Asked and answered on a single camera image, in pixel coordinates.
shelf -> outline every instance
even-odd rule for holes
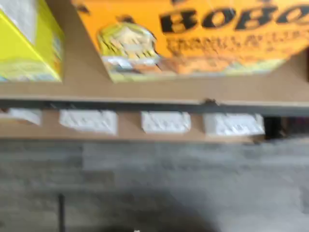
[[[47,2],[66,34],[64,82],[1,83],[1,108],[309,115],[305,53],[293,57],[267,75],[113,84],[69,0]],[[208,104],[205,103],[207,100],[213,101]]]
[[[263,136],[209,137],[204,132],[202,115],[191,114],[192,128],[185,134],[146,134],[140,125],[140,113],[118,114],[118,135],[79,132],[59,124],[59,112],[46,110],[43,126],[29,123],[7,123],[0,121],[0,138],[6,139],[65,139],[65,140],[133,140],[208,143],[252,143],[263,140]]]

white label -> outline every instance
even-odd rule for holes
[[[35,44],[37,10],[36,0],[0,0],[0,9],[20,32]]]
[[[0,112],[0,118],[26,120],[41,125],[42,111],[39,109],[10,108],[6,112]]]
[[[185,133],[191,129],[188,113],[142,112],[141,118],[146,133]]]
[[[205,114],[208,135],[259,135],[264,134],[263,118],[249,114]]]
[[[78,131],[111,135],[116,135],[118,130],[118,116],[112,111],[60,110],[59,123]]]

cardboard box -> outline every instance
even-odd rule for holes
[[[0,1],[0,81],[61,81],[64,35],[44,0]]]
[[[306,0],[72,0],[115,82],[264,73],[308,45]]]

orange box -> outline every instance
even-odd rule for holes
[[[308,0],[72,0],[111,79],[263,73],[309,43]]]

wooden board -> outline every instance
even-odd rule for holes
[[[0,121],[0,138],[8,139],[65,139],[65,140],[132,140],[169,142],[218,142],[252,143],[263,140],[263,136],[209,137],[204,132],[202,115],[191,115],[192,128],[185,134],[146,134],[141,128],[140,113],[118,114],[118,135],[79,132],[59,124],[58,111],[44,111],[43,125],[29,123],[7,123]]]

